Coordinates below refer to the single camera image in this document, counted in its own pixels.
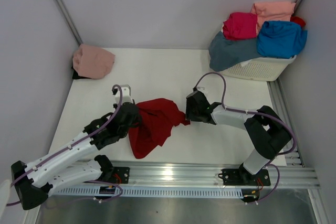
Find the dark red t-shirt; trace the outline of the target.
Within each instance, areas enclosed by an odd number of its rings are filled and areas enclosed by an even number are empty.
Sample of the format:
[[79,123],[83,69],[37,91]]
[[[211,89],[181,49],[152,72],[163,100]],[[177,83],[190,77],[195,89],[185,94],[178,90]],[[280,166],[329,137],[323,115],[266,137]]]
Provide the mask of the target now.
[[157,146],[163,146],[171,136],[173,127],[180,124],[190,125],[185,113],[180,111],[171,100],[158,98],[136,105],[139,108],[141,122],[128,133],[130,146],[136,159],[143,159]]

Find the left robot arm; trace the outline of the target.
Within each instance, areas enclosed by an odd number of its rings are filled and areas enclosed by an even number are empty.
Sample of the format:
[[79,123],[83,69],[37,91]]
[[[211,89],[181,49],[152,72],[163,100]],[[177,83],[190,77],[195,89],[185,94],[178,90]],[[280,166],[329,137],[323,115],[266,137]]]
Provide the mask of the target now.
[[84,127],[69,143],[36,161],[17,161],[11,165],[12,184],[24,210],[44,203],[54,193],[81,183],[121,182],[116,168],[105,155],[97,155],[87,163],[73,167],[77,160],[125,138],[129,129],[140,122],[139,108],[130,102],[116,106]]

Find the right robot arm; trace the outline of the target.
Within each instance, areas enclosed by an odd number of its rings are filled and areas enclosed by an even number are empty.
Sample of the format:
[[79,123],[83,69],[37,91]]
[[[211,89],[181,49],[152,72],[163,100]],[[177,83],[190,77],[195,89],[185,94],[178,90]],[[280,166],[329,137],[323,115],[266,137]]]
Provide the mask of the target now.
[[254,146],[249,157],[237,169],[222,169],[218,177],[226,186],[270,185],[268,171],[264,169],[293,139],[290,128],[269,106],[257,111],[210,104],[199,90],[186,97],[186,119],[212,125],[228,125],[245,130]]

